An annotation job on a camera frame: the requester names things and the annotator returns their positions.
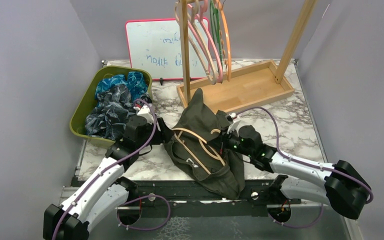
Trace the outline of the pink plastic hanger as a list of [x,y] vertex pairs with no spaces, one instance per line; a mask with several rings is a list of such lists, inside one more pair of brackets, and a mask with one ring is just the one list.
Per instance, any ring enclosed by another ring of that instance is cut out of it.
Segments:
[[206,23],[204,14],[209,10],[209,0],[194,0],[186,4],[187,26],[191,32],[188,35],[196,56],[203,67],[204,73],[211,84],[222,83],[224,78],[223,63],[220,59],[218,47],[215,44],[209,23]]

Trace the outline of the dark blue patterned shorts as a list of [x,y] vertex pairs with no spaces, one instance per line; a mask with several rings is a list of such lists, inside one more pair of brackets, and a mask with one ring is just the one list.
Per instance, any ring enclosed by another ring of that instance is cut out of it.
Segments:
[[147,84],[128,87],[123,82],[99,83],[94,93],[97,104],[85,118],[85,134],[113,141],[120,139],[136,113],[134,100],[152,102],[148,88]]

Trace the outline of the light wooden hanger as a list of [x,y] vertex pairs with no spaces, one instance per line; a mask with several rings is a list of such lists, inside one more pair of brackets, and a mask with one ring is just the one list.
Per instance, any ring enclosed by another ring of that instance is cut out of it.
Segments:
[[210,3],[210,0],[178,0],[174,4],[174,15],[180,30],[182,58],[189,60],[191,46],[206,79],[214,85],[223,81],[223,65],[216,41],[209,26],[204,23],[204,15],[210,10]]

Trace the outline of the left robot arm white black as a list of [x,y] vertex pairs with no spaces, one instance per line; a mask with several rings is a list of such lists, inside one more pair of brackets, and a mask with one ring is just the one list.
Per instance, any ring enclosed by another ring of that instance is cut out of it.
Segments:
[[60,205],[44,212],[45,240],[87,240],[97,224],[116,207],[137,200],[137,184],[124,176],[139,158],[140,151],[167,143],[173,131],[161,117],[150,113],[129,118],[124,133],[111,145],[98,168]]

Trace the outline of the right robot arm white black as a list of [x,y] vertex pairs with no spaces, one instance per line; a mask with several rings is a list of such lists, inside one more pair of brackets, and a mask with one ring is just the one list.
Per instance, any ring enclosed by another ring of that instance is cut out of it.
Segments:
[[255,168],[278,174],[268,190],[268,198],[276,204],[309,200],[356,220],[373,196],[371,187],[349,162],[322,163],[285,154],[263,143],[251,125],[242,126],[237,133],[224,129],[209,145],[221,153],[247,156]]

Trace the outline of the green plastic hanger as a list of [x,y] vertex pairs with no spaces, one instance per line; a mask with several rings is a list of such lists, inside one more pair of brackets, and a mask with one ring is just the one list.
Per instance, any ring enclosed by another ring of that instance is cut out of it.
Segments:
[[217,45],[218,54],[219,54],[220,60],[222,61],[224,56],[223,56],[222,39],[220,35],[220,30],[221,30],[220,14],[213,0],[209,1],[209,6],[210,6],[209,16],[210,16],[210,25],[211,25],[211,36],[213,38],[214,43]]

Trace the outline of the blue leaf print shorts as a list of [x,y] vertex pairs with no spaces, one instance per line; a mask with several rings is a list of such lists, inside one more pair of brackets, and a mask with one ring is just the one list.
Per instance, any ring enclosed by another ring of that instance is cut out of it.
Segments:
[[125,85],[129,90],[132,100],[140,98],[148,92],[148,83],[145,81],[144,74],[139,71],[130,71],[127,76],[124,74],[107,73],[103,79],[97,84],[94,97],[98,99],[98,95],[110,90],[117,85]]

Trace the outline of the dark olive shorts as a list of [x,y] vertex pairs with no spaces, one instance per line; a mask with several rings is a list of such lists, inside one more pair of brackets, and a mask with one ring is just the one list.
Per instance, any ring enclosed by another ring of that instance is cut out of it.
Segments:
[[237,200],[245,188],[242,155],[229,149],[219,153],[219,149],[209,146],[229,125],[227,114],[221,110],[214,113],[205,105],[203,92],[198,89],[172,128],[174,135],[164,148],[174,165],[206,190]]

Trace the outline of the orange wooden hanger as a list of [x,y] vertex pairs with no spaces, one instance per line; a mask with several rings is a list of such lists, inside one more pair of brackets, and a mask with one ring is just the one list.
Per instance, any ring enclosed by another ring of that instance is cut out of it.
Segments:
[[228,23],[224,12],[224,3],[222,0],[214,0],[214,6],[218,10],[220,20],[220,40],[222,47],[222,57],[225,66],[225,78],[229,82],[232,78],[232,56],[231,56],[231,42],[229,35]]

